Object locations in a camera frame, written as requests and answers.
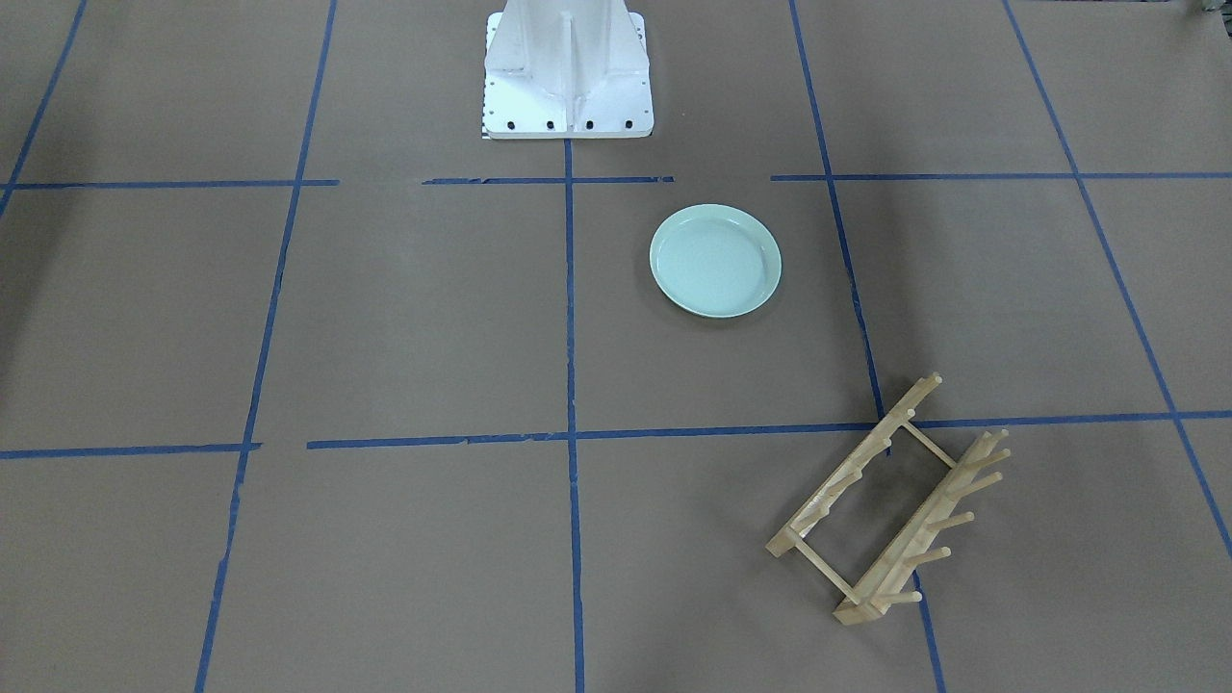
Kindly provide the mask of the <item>wooden dish rack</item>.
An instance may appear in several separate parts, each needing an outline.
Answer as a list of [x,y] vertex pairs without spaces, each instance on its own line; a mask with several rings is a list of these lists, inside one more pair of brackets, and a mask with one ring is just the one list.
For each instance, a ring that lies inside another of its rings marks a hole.
[[765,545],[776,559],[802,556],[840,593],[833,615],[844,626],[923,601],[912,576],[951,556],[938,538],[975,522],[961,503],[1000,482],[994,466],[1011,457],[1005,429],[979,433],[963,453],[924,432],[918,411],[941,383],[940,372],[912,383]]

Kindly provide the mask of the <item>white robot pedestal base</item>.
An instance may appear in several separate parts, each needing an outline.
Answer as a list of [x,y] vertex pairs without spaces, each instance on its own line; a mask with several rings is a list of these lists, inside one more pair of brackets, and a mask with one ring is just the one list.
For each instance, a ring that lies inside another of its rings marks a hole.
[[508,1],[485,25],[490,141],[646,138],[655,128],[642,14],[623,1]]

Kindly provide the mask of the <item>light green plate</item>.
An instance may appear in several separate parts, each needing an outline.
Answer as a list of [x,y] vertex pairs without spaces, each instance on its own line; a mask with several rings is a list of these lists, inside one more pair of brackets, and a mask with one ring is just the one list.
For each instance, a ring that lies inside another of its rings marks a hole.
[[766,224],[739,208],[678,210],[650,239],[650,274],[669,301],[703,319],[738,319],[779,289],[784,258]]

